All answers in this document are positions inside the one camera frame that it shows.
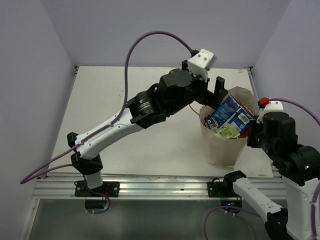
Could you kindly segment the blue cookie packet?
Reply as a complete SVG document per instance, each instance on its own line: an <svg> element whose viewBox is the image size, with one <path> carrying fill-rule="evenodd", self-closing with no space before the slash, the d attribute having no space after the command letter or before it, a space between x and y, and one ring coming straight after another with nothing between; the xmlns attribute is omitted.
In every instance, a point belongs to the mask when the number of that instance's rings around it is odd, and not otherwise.
<svg viewBox="0 0 320 240"><path fill-rule="evenodd" d="M254 115L236 97L229 95L214 113L204 118L204 126L208 129L214 127L220 129L227 123L243 134L250 126Z"/></svg>

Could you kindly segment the red Doritos chip bag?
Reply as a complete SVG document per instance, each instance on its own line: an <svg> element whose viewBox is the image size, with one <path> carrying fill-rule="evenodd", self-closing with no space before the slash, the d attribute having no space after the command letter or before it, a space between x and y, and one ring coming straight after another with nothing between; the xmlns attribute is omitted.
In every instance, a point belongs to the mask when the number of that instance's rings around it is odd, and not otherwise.
<svg viewBox="0 0 320 240"><path fill-rule="evenodd" d="M240 135L239 135L239 139L244 139L244 138L247 138L248 137L248 134L249 134L249 132L250 132L250 130L251 130L251 126L249 126L243 133L241 133Z"/></svg>

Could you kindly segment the small light green packet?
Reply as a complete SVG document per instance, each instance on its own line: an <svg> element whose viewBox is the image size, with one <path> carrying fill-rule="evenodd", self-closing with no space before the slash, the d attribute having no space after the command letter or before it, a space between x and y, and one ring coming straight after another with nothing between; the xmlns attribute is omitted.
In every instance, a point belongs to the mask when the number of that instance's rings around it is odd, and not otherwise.
<svg viewBox="0 0 320 240"><path fill-rule="evenodd" d="M211 131L225 139L237 139L240 136L240 132L229 123L225 123L221 128L213 127Z"/></svg>

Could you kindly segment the white paper bag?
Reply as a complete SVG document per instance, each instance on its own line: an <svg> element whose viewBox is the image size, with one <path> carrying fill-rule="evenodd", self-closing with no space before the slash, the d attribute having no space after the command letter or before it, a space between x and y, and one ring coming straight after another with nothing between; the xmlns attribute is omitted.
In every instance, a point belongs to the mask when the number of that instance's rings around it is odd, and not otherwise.
<svg viewBox="0 0 320 240"><path fill-rule="evenodd" d="M251 90L236 86L229 89L227 95L236 97L253 114L257 113L257 98ZM214 111L213 108L202 105L197 113L206 162L219 167L233 167L246 146L248 131L245 130L244 136L240 135L238 138L225 138L212 132L205 126L205 117L213 114Z"/></svg>

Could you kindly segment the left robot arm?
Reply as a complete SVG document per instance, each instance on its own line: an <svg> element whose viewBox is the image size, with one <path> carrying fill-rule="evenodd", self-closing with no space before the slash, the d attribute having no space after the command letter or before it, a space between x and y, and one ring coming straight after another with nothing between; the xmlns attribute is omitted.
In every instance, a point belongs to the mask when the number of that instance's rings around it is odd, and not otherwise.
<svg viewBox="0 0 320 240"><path fill-rule="evenodd" d="M209 81L200 73L192 73L183 61L181 68L161 76L158 83L125 102L114 119L83 134L70 132L67 142L74 151L71 164L83 175L87 192L95 197L103 193L100 152L105 148L130 134L164 122L193 102L217 108L228 93L225 79L216 77L213 92L208 89Z"/></svg>

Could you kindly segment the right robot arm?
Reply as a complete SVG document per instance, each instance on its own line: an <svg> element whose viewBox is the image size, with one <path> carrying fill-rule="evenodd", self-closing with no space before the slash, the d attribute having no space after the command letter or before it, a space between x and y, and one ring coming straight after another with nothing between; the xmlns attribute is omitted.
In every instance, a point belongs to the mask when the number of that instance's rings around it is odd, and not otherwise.
<svg viewBox="0 0 320 240"><path fill-rule="evenodd" d="M320 153L298 143L295 120L281 111L253 120L247 146L262 149L272 161L282 177L287 206L273 202L239 170L224 176L223 192L244 198L264 221L270 239L318 240Z"/></svg>

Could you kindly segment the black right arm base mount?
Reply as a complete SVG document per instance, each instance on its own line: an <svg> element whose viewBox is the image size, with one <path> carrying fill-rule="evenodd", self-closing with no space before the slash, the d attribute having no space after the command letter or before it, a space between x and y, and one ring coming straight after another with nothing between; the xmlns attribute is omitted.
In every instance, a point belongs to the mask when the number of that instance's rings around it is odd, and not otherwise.
<svg viewBox="0 0 320 240"><path fill-rule="evenodd" d="M230 182L220 178L214 178L206 183L209 198L237 198Z"/></svg>

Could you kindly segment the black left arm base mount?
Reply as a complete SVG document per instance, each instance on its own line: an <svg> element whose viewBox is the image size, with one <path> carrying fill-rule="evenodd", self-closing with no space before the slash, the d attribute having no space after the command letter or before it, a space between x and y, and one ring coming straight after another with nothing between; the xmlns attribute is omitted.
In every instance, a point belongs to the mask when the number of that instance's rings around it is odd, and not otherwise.
<svg viewBox="0 0 320 240"><path fill-rule="evenodd" d="M100 187L88 190L84 180L74 182L76 197L101 197L107 195L110 198L117 198L120 191L120 183L118 181L104 181Z"/></svg>

